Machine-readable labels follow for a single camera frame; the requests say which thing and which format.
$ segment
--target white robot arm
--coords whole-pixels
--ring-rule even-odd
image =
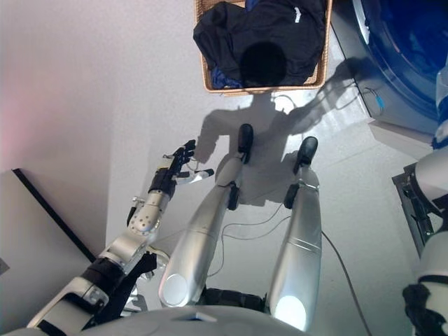
[[[416,336],[448,335],[448,65],[437,76],[436,99],[440,126],[433,141],[435,150],[409,176],[414,193],[443,218],[442,227],[421,255],[418,284],[403,291]]]
[[[204,178],[212,170],[181,172],[190,161],[195,141],[189,141],[172,155],[164,155],[146,200],[134,199],[126,231],[116,238],[81,275],[74,278],[29,322],[49,335],[73,335],[95,323],[115,290],[146,254],[154,242],[160,219],[174,194],[177,180]]]

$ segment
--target gray floor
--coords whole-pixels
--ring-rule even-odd
[[[323,229],[340,250],[367,322],[374,335],[410,334],[401,290],[413,280],[417,252],[391,177],[414,159],[373,139],[333,35],[322,90],[222,97],[202,86],[192,1],[1,6],[9,47],[2,48],[8,84],[2,170],[24,167],[94,251],[104,245],[105,230],[109,242],[124,229],[130,199],[146,191],[162,154],[185,141],[199,137],[199,166],[217,169],[234,148],[239,125],[254,126],[242,204],[224,224],[258,223],[279,206],[294,151],[303,137],[314,135],[320,141],[314,168]],[[177,188],[157,247],[173,250],[213,183],[210,178]],[[264,225],[228,233],[256,237],[287,215],[281,209]],[[264,295],[285,226],[262,239],[226,239],[224,268],[208,286]],[[221,258],[219,246],[211,270]],[[311,334],[365,334],[326,242]]]

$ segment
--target robot leg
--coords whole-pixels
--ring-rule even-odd
[[[182,307],[200,299],[225,210],[236,209],[239,175],[249,160],[252,142],[252,126],[242,125],[237,154],[225,164],[216,185],[196,210],[163,274],[159,298],[164,306]]]
[[[308,137],[297,154],[297,183],[284,202],[293,211],[267,296],[270,314],[301,331],[312,322],[321,271],[319,180],[310,167],[316,149],[317,139]]]

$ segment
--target blue washing machine drum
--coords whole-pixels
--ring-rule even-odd
[[[448,0],[363,0],[363,7],[369,46],[384,74],[434,114],[435,77],[448,54]]]

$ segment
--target wicker basket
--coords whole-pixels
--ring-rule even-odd
[[[222,0],[195,0],[195,14],[196,23],[199,22],[202,14],[215,6],[218,2]],[[226,0],[238,6],[244,7],[244,2],[241,0]],[[314,73],[311,77],[300,86],[277,86],[277,87],[245,87],[244,89],[213,89],[210,78],[210,71],[207,67],[207,62],[204,56],[201,55],[202,61],[202,75],[204,78],[204,87],[210,93],[221,93],[224,95],[255,95],[264,92],[274,92],[274,91],[288,91],[288,90],[299,90],[299,89],[317,89],[320,88],[326,79],[327,63],[328,63],[328,40],[330,38],[330,19],[331,19],[331,9],[333,6],[333,0],[327,0],[327,12],[326,12],[326,31],[325,31],[325,45],[323,47],[322,57],[316,65]]]

